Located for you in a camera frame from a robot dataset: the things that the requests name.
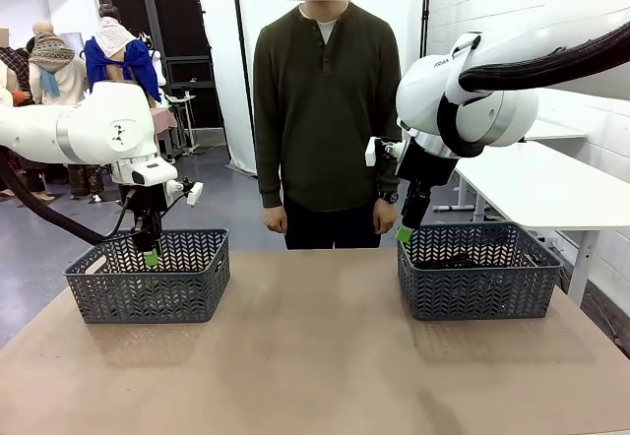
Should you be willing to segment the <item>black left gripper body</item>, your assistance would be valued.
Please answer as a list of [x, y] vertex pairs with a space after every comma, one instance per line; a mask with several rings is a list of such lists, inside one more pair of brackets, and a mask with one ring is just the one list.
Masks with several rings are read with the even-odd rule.
[[146, 211], [135, 217], [133, 241], [136, 247], [157, 247], [161, 237], [161, 213]]

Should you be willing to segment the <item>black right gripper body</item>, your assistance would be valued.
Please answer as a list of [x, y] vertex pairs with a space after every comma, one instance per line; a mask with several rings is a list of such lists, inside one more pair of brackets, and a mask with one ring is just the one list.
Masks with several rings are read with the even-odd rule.
[[411, 182], [404, 203], [404, 216], [423, 217], [430, 205], [432, 186], [422, 182]]

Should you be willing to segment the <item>person's left hand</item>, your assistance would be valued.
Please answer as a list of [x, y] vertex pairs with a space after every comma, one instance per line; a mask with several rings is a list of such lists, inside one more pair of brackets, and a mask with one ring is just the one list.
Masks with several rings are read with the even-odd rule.
[[378, 199], [373, 209], [373, 224], [375, 232], [379, 235], [389, 232], [399, 217], [399, 212], [394, 204]]

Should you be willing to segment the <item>person's right hand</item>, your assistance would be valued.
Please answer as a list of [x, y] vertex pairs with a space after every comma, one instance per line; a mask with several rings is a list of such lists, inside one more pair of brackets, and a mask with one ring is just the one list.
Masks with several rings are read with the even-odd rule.
[[287, 218], [283, 206], [264, 208], [262, 213], [263, 224], [271, 231], [286, 234]]

